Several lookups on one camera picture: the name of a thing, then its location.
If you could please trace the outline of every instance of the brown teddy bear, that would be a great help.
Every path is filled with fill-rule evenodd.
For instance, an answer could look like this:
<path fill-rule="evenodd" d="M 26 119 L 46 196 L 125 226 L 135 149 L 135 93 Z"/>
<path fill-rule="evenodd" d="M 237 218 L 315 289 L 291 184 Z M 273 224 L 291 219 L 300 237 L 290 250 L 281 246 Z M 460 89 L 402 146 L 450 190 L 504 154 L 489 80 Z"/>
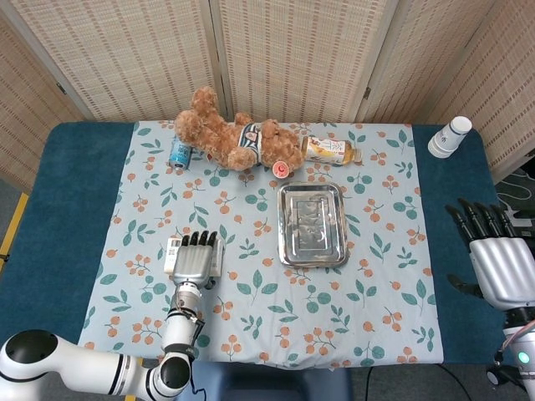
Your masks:
<path fill-rule="evenodd" d="M 191 110 L 178 114 L 175 132 L 185 144 L 210 154 L 222 167 L 245 170 L 254 165 L 272 167 L 284 162 L 286 174 L 301 167 L 304 157 L 298 136 L 280 127 L 275 119 L 254 124 L 246 113 L 237 113 L 235 124 L 228 124 L 216 109 L 217 95 L 209 87 L 198 89 Z"/>

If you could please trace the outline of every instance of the stainless steel tray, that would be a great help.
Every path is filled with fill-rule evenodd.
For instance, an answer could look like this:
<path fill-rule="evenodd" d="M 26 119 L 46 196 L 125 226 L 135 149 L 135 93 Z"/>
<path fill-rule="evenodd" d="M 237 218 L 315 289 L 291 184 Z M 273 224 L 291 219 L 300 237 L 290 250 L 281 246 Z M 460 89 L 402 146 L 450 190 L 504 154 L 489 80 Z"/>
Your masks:
<path fill-rule="evenodd" d="M 278 255 L 284 265 L 336 267 L 349 258 L 344 202 L 333 183 L 289 182 L 278 192 Z"/>

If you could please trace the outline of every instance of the blue can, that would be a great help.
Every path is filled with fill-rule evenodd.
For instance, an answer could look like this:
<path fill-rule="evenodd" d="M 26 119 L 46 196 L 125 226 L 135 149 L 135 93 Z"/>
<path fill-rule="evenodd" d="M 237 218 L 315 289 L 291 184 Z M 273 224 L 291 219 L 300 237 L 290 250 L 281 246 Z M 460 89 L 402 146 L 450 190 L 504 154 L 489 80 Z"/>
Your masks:
<path fill-rule="evenodd" d="M 171 144 L 171 154 L 169 155 L 169 166 L 175 170 L 186 170 L 190 165 L 191 146 L 185 145 L 177 137 Z"/>

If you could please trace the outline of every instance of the woven screen panel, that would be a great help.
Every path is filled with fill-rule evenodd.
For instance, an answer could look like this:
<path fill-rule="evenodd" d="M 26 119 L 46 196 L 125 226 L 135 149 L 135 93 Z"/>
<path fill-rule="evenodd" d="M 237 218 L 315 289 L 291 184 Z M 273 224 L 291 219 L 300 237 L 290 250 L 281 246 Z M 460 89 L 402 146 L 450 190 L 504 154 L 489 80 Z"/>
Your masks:
<path fill-rule="evenodd" d="M 365 122 L 413 123 L 436 80 L 487 14 L 492 0 L 410 0 Z"/>
<path fill-rule="evenodd" d="M 11 0 L 97 120 L 174 119 L 214 84 L 196 0 Z"/>
<path fill-rule="evenodd" d="M 29 192 L 50 130 L 83 115 L 0 18 L 0 176 Z"/>
<path fill-rule="evenodd" d="M 221 0 L 234 111 L 255 120 L 353 121 L 385 7 L 375 0 Z"/>
<path fill-rule="evenodd" d="M 474 37 L 428 122 L 458 114 L 480 132 L 491 170 L 531 149 L 535 137 L 535 2 L 502 2 L 495 17 Z"/>

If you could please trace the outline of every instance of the white robotic arm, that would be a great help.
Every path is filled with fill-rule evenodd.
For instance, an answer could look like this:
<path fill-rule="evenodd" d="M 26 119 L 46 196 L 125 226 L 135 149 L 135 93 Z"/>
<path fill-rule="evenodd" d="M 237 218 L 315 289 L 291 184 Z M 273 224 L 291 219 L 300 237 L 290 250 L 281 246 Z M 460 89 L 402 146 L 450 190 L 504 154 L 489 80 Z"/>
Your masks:
<path fill-rule="evenodd" d="M 162 339 L 165 356 L 156 368 L 143 368 L 135 357 L 78 347 L 44 330 L 9 338 L 0 350 L 0 401 L 39 401 L 45 375 L 58 372 L 74 390 L 110 395 L 132 394 L 146 401 L 178 395 L 191 377 L 193 344 L 204 322 L 197 318 L 199 288 L 209 282 L 213 232 L 182 239 L 173 271 L 176 287 Z"/>
<path fill-rule="evenodd" d="M 455 276 L 451 284 L 461 292 L 482 297 L 506 313 L 503 333 L 506 340 L 495 355 L 495 366 L 487 370 L 494 384 L 512 381 L 535 401 L 535 260 L 517 235 L 505 212 L 492 211 L 481 204 L 460 199 L 466 217 L 446 206 L 466 241 L 478 286 L 468 285 Z M 503 352 L 511 347 L 518 370 L 502 365 Z"/>

